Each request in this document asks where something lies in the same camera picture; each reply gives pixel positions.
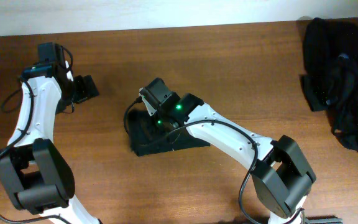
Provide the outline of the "black t-shirt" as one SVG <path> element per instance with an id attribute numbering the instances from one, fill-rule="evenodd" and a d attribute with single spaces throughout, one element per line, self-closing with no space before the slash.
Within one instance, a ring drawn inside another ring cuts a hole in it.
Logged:
<path id="1" fill-rule="evenodd" d="M 124 116 L 131 150 L 137 156 L 210 146 L 206 141 L 190 136 L 186 130 L 170 134 L 162 122 L 147 111 L 132 109 Z"/>

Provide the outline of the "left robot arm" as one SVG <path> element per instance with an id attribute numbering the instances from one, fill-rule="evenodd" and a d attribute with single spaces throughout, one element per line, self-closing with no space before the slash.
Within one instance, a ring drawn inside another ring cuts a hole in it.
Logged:
<path id="1" fill-rule="evenodd" d="M 91 76 L 74 76 L 64 46 L 39 44 L 38 62 L 20 76 L 22 102 L 16 128 L 0 149 L 0 181 L 17 210 L 33 215 L 26 223 L 100 223 L 75 195 L 70 166 L 53 143 L 55 117 L 99 95 Z"/>

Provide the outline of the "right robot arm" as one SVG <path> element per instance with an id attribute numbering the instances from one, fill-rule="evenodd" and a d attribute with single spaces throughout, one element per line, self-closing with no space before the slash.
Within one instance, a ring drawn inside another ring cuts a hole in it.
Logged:
<path id="1" fill-rule="evenodd" d="M 238 196 L 241 210 L 245 186 L 252 180 L 257 198 L 270 212 L 269 223 L 305 222 L 303 204 L 316 174 L 294 139 L 283 135 L 276 141 L 249 131 L 195 95 L 178 96 L 161 78 L 141 88 L 139 97 L 157 125 L 170 134 L 186 131 L 246 168 Z"/>

